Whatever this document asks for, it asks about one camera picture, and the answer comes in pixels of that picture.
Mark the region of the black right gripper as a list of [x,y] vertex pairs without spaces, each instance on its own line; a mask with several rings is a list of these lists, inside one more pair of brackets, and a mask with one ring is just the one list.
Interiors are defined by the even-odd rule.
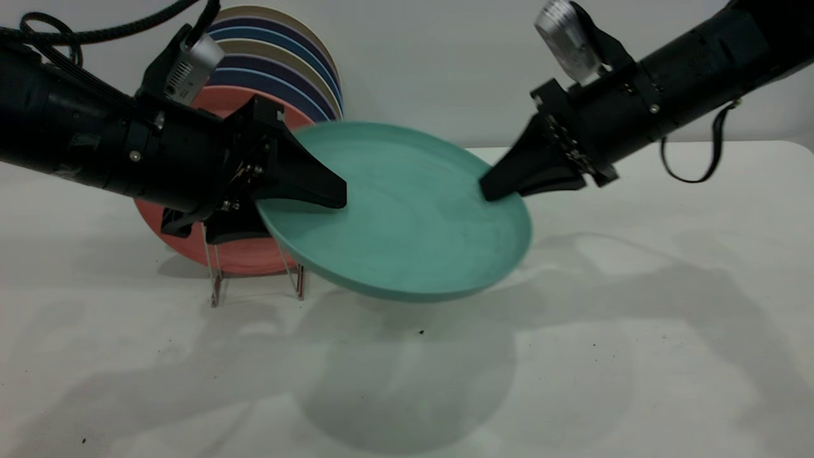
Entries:
[[582,174],[608,185],[619,177],[616,162],[662,138],[659,92],[640,64],[568,90],[549,80],[531,96],[541,116],[480,177],[487,201],[578,191],[587,186]]

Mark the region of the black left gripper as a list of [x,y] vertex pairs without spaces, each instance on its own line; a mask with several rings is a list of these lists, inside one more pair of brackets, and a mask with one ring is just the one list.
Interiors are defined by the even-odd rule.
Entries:
[[162,206],[160,231],[188,237],[205,221],[208,244],[270,239],[250,201],[283,199],[342,209],[346,180],[283,127],[279,102],[254,95],[221,118],[166,96],[137,96],[153,116],[142,199]]

